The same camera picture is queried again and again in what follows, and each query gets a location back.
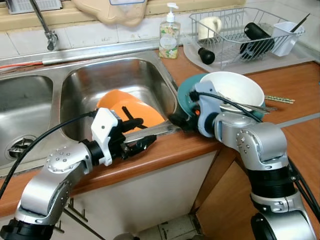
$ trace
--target dish rack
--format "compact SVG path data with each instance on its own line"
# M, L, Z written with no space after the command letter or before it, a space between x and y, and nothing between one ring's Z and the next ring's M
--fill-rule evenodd
M212 65L223 70L227 65L237 62L260 61L264 56L281 47L292 35L302 35L305 31L290 33L277 37L251 40L245 33L248 23L255 23L269 36L272 36L274 24L287 22L286 19L270 12L251 7L233 8L219 11L194 13L189 16L192 21L192 40L215 54ZM208 17L221 20L220 32L215 32L200 21ZM199 28L205 28L207 37L199 39Z

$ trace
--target white bowl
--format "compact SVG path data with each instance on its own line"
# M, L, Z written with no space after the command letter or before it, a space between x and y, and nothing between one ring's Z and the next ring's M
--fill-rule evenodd
M200 82L203 81L211 81L217 92L239 104L261 106L265 101L261 87L252 79L238 73L216 71L201 78ZM241 112L229 104L221 104L220 107L226 111Z

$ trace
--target soap dispenser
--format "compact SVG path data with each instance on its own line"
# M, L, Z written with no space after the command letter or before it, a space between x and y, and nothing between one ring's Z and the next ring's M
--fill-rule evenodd
M159 57L176 59L181 25L175 21L173 9L179 7L174 2L169 2L166 5L170 8L170 12L166 15L166 21L160 24Z

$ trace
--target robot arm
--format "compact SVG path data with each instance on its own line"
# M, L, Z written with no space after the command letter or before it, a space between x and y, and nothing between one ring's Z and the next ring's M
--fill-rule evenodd
M210 81L194 86L195 93L216 94ZM300 192L294 187L285 134L275 124L221 112L220 100L194 94L200 115L198 131L238 151L247 169L254 207L251 219L257 240L316 240Z
M73 187L100 164L109 166L116 157L126 159L145 150L156 140L146 136L124 143L124 132L142 124L142 119L122 122L114 112L99 108L91 125L92 141L55 149L43 169L26 185L14 219L3 226L5 240L48 240Z

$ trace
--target double sink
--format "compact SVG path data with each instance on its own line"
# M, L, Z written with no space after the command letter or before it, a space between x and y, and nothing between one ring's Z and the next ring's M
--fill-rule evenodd
M0 75L0 176L6 175L36 137L94 110L98 100L113 89L137 97L166 120L127 134L126 141L177 130L168 121L178 106L177 86L154 51ZM92 121L84 118L46 137L26 156L18 171L43 166L47 155L56 148L90 140Z

